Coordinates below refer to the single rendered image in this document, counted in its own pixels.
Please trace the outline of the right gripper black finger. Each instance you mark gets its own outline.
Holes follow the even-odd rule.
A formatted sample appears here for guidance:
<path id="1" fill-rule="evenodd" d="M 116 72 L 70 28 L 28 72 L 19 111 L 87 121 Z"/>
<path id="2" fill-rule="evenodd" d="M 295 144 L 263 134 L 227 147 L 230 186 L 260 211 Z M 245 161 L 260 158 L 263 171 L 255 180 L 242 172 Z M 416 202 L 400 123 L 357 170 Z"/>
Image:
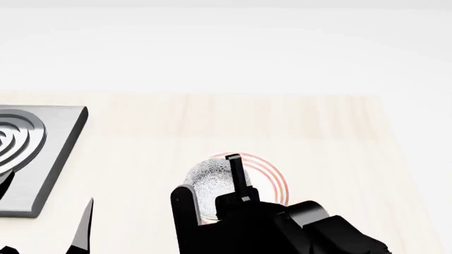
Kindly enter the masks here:
<path id="1" fill-rule="evenodd" d="M 240 154 L 231 154 L 225 156 L 225 159 L 230 163 L 232 173 L 232 180 L 234 184 L 235 195 L 242 202 L 248 202 L 250 198 L 250 186 L 246 181 L 242 157 Z"/>
<path id="2" fill-rule="evenodd" d="M 180 185 L 170 194 L 170 202 L 176 232 L 185 234 L 201 225 L 201 216 L 194 188 Z"/>

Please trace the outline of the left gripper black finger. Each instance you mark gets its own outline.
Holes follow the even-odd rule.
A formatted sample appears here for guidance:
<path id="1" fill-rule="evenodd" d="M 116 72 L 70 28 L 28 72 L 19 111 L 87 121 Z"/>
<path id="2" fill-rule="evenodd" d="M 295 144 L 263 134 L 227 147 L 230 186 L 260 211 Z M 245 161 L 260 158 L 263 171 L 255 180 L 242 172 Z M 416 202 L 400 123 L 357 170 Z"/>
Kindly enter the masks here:
<path id="1" fill-rule="evenodd" d="M 4 197 L 10 187 L 16 173 L 15 171 L 7 171 L 0 174 L 0 200 Z"/>
<path id="2" fill-rule="evenodd" d="M 66 254 L 90 254 L 90 233 L 93 218 L 94 199 L 86 205 L 72 243 Z"/>

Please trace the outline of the floral patterned grey bowl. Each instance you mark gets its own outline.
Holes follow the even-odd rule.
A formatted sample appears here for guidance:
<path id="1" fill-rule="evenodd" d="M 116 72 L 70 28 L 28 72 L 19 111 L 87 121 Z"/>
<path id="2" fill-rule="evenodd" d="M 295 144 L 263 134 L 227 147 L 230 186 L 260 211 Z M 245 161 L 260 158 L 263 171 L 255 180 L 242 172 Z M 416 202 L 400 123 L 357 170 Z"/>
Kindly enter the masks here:
<path id="1" fill-rule="evenodd" d="M 241 202 L 258 202 L 258 191 L 252 186 L 247 171 L 243 171 L 245 189 L 236 193 L 233 171 L 243 166 L 242 156 L 210 158 L 199 162 L 187 173 L 184 184 L 196 194 L 202 224 L 214 224 Z"/>

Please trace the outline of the white plate with red rings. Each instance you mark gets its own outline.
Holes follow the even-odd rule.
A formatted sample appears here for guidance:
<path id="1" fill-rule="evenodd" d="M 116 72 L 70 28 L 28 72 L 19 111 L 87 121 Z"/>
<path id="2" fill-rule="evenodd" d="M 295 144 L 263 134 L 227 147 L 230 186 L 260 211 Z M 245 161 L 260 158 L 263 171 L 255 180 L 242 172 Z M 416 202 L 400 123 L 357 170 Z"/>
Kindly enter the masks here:
<path id="1" fill-rule="evenodd" d="M 212 154 L 209 159 L 224 159 L 229 154 L 239 154 L 242 165 L 250 182 L 259 191 L 260 199 L 280 205 L 292 205 L 292 181 L 289 179 L 290 170 L 284 160 L 273 154 L 262 152 L 222 152 Z"/>

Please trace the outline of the grey square stove burner plate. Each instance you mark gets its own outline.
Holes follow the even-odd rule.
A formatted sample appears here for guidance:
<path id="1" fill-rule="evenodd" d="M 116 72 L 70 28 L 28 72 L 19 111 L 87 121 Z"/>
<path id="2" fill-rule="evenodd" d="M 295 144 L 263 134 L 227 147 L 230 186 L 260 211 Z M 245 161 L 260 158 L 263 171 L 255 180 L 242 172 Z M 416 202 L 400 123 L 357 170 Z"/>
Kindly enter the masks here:
<path id="1" fill-rule="evenodd" d="M 88 120 L 85 106 L 0 105 L 0 217 L 36 218 Z"/>

